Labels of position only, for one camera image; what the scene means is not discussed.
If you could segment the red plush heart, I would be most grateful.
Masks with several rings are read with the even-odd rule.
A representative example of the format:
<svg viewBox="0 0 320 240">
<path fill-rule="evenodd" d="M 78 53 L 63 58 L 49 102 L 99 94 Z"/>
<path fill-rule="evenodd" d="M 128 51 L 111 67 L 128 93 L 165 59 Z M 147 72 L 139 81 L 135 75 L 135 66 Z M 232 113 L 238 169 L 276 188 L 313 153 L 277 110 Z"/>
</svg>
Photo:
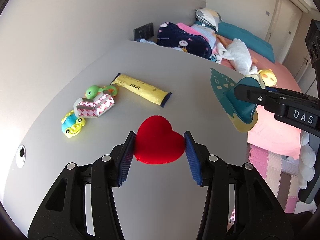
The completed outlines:
<svg viewBox="0 0 320 240">
<path fill-rule="evenodd" d="M 144 164 L 160 165 L 176 161 L 185 151 L 185 140 L 159 115 L 140 125 L 135 139 L 135 158 Z"/>
</svg>

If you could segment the blue yellow frog toy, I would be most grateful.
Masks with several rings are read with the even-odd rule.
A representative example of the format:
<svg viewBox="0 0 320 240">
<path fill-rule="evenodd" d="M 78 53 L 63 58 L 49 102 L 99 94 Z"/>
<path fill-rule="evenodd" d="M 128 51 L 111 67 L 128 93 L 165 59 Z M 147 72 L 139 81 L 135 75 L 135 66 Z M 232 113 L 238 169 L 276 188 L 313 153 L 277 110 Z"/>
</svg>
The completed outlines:
<svg viewBox="0 0 320 240">
<path fill-rule="evenodd" d="M 71 138 L 78 135 L 85 124 L 86 120 L 83 117 L 77 117 L 71 110 L 61 119 L 61 130 L 67 138 Z"/>
</svg>

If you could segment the yellow long wrapper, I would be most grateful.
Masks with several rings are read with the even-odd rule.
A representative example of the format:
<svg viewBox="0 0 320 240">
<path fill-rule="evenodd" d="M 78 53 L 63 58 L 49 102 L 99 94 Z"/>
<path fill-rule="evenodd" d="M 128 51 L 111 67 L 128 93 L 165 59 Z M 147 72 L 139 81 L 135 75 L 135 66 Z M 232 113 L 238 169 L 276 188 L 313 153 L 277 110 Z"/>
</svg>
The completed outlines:
<svg viewBox="0 0 320 240">
<path fill-rule="evenodd" d="M 141 96 L 151 103 L 161 106 L 162 108 L 171 97 L 172 92 L 165 92 L 160 88 L 137 80 L 130 76 L 119 73 L 111 82 L 112 85 L 126 88 L 127 90 Z"/>
</svg>

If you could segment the yellow chick plush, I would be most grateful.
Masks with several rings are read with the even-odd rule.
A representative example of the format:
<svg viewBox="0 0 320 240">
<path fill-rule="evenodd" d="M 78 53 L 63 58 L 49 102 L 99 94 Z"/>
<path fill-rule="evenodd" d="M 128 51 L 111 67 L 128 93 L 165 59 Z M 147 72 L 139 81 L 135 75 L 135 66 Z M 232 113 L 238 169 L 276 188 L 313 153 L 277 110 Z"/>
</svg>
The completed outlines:
<svg viewBox="0 0 320 240">
<path fill-rule="evenodd" d="M 271 69 L 261 69 L 258 73 L 266 86 L 273 87 L 277 84 L 277 78 Z"/>
</svg>

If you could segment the pink bed sheet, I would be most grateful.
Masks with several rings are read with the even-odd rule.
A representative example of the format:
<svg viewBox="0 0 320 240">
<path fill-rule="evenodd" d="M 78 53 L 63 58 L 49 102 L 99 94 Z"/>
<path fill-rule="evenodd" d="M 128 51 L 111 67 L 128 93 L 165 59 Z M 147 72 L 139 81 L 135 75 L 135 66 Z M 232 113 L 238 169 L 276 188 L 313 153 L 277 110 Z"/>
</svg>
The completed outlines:
<svg viewBox="0 0 320 240">
<path fill-rule="evenodd" d="M 292 100 L 279 95 L 276 90 L 300 92 L 300 88 L 291 73 L 282 64 L 272 63 L 252 50 L 249 50 L 249 53 L 256 59 L 259 69 L 272 70 L 280 87 L 272 87 L 270 91 L 263 93 L 258 92 L 255 88 L 248 91 L 250 98 L 254 99 L 256 95 L 263 97 L 261 104 L 257 106 L 257 123 L 248 132 L 248 143 L 296 160 L 300 155 L 301 129 L 290 125 L 294 123 L 288 118 Z"/>
</svg>

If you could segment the teal quilt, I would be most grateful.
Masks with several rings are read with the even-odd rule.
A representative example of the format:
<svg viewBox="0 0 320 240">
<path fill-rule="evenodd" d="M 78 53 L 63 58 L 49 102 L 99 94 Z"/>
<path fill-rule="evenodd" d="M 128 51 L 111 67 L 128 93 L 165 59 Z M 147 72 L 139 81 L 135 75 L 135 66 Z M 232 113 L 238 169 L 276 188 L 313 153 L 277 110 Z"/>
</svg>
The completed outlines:
<svg viewBox="0 0 320 240">
<path fill-rule="evenodd" d="M 253 35 L 251 32 L 245 29 L 239 28 L 236 25 L 222 21 L 219 23 L 218 32 L 216 34 L 221 35 L 229 40 L 238 38 L 245 43 L 248 49 L 255 51 L 256 53 L 265 57 L 272 63 L 275 63 L 273 47 L 268 42 Z"/>
</svg>

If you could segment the white goose plush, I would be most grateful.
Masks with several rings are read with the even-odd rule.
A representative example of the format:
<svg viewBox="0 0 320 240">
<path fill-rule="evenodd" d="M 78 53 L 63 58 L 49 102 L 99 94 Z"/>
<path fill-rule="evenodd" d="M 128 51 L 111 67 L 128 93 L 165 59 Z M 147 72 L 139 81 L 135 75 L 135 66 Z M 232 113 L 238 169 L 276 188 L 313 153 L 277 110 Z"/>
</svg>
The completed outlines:
<svg viewBox="0 0 320 240">
<path fill-rule="evenodd" d="M 221 42 L 217 42 L 216 46 L 218 54 L 228 60 L 237 72 L 243 75 L 258 73 L 249 50 L 242 40 L 235 38 L 226 47 Z"/>
</svg>

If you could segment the white cartoon folded cloth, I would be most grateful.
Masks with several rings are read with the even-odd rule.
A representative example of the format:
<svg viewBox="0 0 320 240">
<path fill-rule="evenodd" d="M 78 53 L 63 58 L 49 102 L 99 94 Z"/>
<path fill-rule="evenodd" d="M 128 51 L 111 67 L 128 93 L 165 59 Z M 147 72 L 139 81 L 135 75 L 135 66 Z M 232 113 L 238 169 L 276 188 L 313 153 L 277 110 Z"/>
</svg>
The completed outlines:
<svg viewBox="0 0 320 240">
<path fill-rule="evenodd" d="M 212 54 L 210 57 L 210 61 L 213 61 L 217 64 L 221 64 L 222 57 L 219 54 Z"/>
</svg>

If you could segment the foam puzzle floor mat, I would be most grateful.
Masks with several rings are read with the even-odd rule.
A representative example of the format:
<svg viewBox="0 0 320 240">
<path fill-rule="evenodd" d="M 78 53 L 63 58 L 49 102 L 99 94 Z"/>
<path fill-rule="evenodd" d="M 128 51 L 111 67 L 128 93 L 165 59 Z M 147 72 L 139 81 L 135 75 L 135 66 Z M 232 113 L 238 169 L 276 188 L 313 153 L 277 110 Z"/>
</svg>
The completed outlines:
<svg viewBox="0 0 320 240">
<path fill-rule="evenodd" d="M 298 160 L 248 144 L 248 161 L 267 182 L 286 213 L 315 212 L 314 202 L 305 204 L 298 198 Z"/>
</svg>

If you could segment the green orange chameleon toy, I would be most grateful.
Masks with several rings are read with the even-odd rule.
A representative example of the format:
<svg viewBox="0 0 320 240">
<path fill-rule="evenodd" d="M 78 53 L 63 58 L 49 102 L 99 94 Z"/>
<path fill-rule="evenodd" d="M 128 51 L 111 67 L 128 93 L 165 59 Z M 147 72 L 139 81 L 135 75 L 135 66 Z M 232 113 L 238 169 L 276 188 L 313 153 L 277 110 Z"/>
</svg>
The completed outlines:
<svg viewBox="0 0 320 240">
<path fill-rule="evenodd" d="M 104 93 L 104 92 L 106 92 L 107 94 L 110 94 L 111 96 L 116 96 L 118 94 L 118 89 L 113 85 L 108 85 L 103 87 L 92 85 L 86 90 L 85 97 L 87 99 L 94 99 L 99 93 Z"/>
</svg>

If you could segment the light blue pillow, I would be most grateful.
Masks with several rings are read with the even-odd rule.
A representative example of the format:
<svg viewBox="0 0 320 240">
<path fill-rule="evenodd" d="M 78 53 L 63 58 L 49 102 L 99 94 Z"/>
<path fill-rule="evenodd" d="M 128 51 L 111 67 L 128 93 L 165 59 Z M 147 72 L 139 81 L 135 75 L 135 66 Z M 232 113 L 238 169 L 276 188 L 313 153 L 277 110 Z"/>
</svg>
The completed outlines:
<svg viewBox="0 0 320 240">
<path fill-rule="evenodd" d="M 211 48 L 213 48 L 216 44 L 216 35 L 215 31 L 211 28 L 204 27 L 199 24 L 193 24 L 191 26 L 194 30 L 198 31 L 204 38 L 208 40 L 208 43 Z"/>
</svg>

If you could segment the patchwork checkered pillow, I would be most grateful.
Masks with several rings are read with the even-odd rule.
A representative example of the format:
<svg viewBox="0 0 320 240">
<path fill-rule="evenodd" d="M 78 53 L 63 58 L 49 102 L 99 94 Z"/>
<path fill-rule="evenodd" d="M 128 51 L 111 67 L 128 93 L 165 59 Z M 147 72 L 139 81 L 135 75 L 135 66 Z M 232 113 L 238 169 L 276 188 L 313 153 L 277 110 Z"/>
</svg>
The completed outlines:
<svg viewBox="0 0 320 240">
<path fill-rule="evenodd" d="M 195 17 L 205 27 L 212 28 L 216 33 L 218 32 L 219 24 L 222 22 L 218 12 L 208 8 L 196 9 Z"/>
</svg>

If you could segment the navy bunny blanket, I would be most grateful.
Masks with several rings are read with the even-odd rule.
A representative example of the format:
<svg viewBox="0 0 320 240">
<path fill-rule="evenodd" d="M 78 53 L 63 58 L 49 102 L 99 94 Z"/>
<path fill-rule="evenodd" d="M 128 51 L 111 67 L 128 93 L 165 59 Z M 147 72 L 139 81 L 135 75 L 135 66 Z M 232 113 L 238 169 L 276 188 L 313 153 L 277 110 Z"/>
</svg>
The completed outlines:
<svg viewBox="0 0 320 240">
<path fill-rule="evenodd" d="M 188 33 L 171 22 L 160 25 L 156 43 L 163 47 L 181 49 L 208 60 L 212 56 L 212 48 L 202 35 Z"/>
</svg>

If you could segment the light blue cloth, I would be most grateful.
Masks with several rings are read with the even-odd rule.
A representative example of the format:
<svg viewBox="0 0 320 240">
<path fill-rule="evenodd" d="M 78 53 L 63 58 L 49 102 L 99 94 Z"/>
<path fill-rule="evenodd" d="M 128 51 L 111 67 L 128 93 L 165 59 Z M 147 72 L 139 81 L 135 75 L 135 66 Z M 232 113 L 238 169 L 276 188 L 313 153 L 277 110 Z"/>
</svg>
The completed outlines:
<svg viewBox="0 0 320 240">
<path fill-rule="evenodd" d="M 149 40 L 146 40 L 146 39 L 144 39 L 144 38 L 141 38 L 141 39 L 139 40 L 139 42 L 141 42 L 141 43 L 148 43 L 148 44 L 154 44 L 154 45 L 156 45 L 156 43 L 155 43 L 155 42 L 153 42 L 153 41 L 149 41 Z"/>
</svg>

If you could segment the black wall switch panel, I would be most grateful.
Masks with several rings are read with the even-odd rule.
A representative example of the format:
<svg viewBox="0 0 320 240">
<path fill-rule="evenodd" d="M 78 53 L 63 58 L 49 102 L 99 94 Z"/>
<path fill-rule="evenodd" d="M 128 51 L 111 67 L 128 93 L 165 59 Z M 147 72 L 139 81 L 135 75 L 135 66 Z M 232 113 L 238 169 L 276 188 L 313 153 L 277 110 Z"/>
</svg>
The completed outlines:
<svg viewBox="0 0 320 240">
<path fill-rule="evenodd" d="M 149 40 L 154 36 L 153 22 L 138 27 L 133 30 L 133 40 L 140 41 L 141 39 Z"/>
</svg>

